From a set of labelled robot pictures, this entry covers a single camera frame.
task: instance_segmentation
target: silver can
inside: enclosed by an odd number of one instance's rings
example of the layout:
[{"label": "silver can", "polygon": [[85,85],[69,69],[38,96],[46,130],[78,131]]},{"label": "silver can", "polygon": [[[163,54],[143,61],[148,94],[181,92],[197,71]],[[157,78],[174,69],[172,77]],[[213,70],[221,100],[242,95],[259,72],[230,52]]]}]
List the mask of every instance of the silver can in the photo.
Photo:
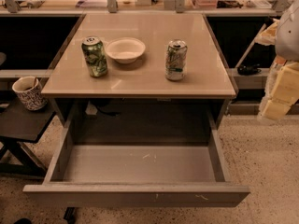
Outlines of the silver can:
[{"label": "silver can", "polygon": [[103,42],[97,36],[83,39],[82,50],[91,77],[100,77],[107,73],[107,60]]},{"label": "silver can", "polygon": [[168,43],[165,77],[170,80],[181,80],[184,78],[184,67],[186,65],[187,45],[182,40],[172,40]]}]

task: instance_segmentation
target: white bowl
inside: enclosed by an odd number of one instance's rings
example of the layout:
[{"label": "white bowl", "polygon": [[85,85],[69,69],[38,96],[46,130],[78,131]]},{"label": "white bowl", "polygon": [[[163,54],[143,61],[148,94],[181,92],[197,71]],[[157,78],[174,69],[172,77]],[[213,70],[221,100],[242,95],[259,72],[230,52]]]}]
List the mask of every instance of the white bowl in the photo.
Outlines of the white bowl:
[{"label": "white bowl", "polygon": [[133,63],[145,49],[142,41],[131,37],[112,40],[105,45],[106,55],[118,63]]}]

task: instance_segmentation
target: terrazzo floor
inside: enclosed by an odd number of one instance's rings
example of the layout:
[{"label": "terrazzo floor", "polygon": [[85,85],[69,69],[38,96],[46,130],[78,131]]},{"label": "terrazzo floor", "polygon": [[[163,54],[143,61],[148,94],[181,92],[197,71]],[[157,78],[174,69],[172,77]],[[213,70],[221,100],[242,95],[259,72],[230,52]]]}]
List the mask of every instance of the terrazzo floor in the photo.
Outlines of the terrazzo floor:
[{"label": "terrazzo floor", "polygon": [[[62,126],[55,118],[40,142],[29,145],[47,166]],[[266,126],[255,116],[224,117],[219,134],[232,182],[251,194],[236,208],[78,208],[76,223],[105,224],[297,224],[299,223],[299,117]],[[60,224],[64,208],[35,203],[22,189],[40,180],[0,175],[0,223],[27,217],[34,224]]]}]

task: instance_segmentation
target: black side table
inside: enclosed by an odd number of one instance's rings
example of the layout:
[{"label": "black side table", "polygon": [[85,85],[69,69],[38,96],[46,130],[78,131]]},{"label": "black side table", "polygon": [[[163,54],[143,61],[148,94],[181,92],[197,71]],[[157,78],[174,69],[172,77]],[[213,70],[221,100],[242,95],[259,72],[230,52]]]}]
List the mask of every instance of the black side table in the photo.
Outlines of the black side table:
[{"label": "black side table", "polygon": [[0,173],[44,177],[47,169],[23,142],[37,143],[55,112],[48,103],[38,111],[29,111],[18,98],[0,113],[0,160],[10,151],[21,164],[0,163]]}]

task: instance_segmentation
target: patterned cup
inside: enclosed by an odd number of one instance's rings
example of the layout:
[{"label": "patterned cup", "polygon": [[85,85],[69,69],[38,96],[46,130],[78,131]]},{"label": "patterned cup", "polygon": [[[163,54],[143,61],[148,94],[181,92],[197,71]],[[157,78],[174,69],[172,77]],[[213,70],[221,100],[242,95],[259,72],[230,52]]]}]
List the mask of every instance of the patterned cup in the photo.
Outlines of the patterned cup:
[{"label": "patterned cup", "polygon": [[48,100],[41,95],[41,84],[35,77],[22,77],[13,85],[12,90],[24,104],[25,108],[34,111],[44,107]]}]

